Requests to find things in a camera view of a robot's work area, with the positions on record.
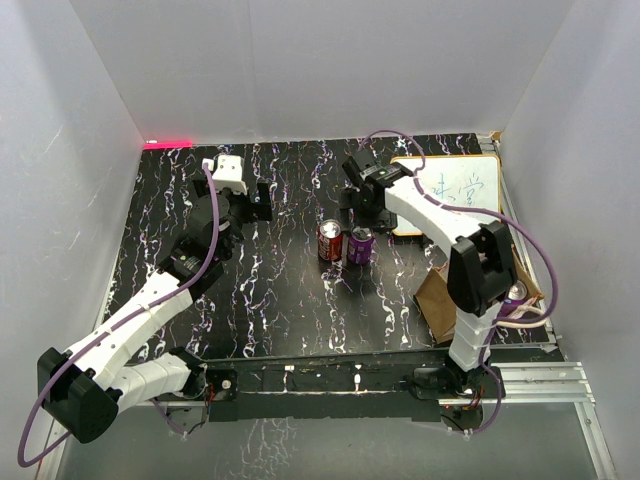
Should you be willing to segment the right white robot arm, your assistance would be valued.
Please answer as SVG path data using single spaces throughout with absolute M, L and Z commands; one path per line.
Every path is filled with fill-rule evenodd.
M 517 280 L 509 227 L 481 223 L 431 198 L 407 167 L 382 165 L 369 151 L 349 154 L 342 168 L 353 185 L 349 208 L 356 222 L 373 228 L 376 215 L 396 214 L 447 254 L 446 287 L 456 307 L 449 357 L 456 365 L 445 381 L 453 394 L 471 395 L 481 385 L 479 368 L 487 364 L 498 313 Z

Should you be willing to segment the purple Fanta can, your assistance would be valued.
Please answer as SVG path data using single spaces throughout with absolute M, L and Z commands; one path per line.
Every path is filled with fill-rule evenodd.
M 374 235 L 364 227 L 354 227 L 351 230 L 347 246 L 347 260 L 353 264 L 365 265 L 372 256 Z
M 517 307 L 525 303 L 528 295 L 529 292 L 526 284 L 521 280 L 517 280 L 509 289 L 504 299 L 502 308 L 500 310 L 500 316 L 508 317 L 509 315 L 511 315 Z

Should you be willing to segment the red Coke can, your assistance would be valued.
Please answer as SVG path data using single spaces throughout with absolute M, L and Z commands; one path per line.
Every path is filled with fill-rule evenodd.
M 321 260 L 335 262 L 342 257 L 343 234 L 340 223 L 327 219 L 318 225 L 318 256 Z

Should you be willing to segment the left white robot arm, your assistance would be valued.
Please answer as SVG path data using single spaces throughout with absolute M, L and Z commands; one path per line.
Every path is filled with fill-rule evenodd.
M 50 348 L 37 362 L 41 405 L 77 441 L 100 437 L 117 415 L 163 394 L 201 396 L 207 376 L 202 361 L 176 347 L 156 360 L 129 360 L 157 331 L 190 308 L 223 275 L 224 262 L 244 239 L 242 227 L 272 218 L 269 185 L 258 199 L 216 181 L 194 183 L 198 199 L 187 227 L 143 287 L 106 322 L 60 352 Z

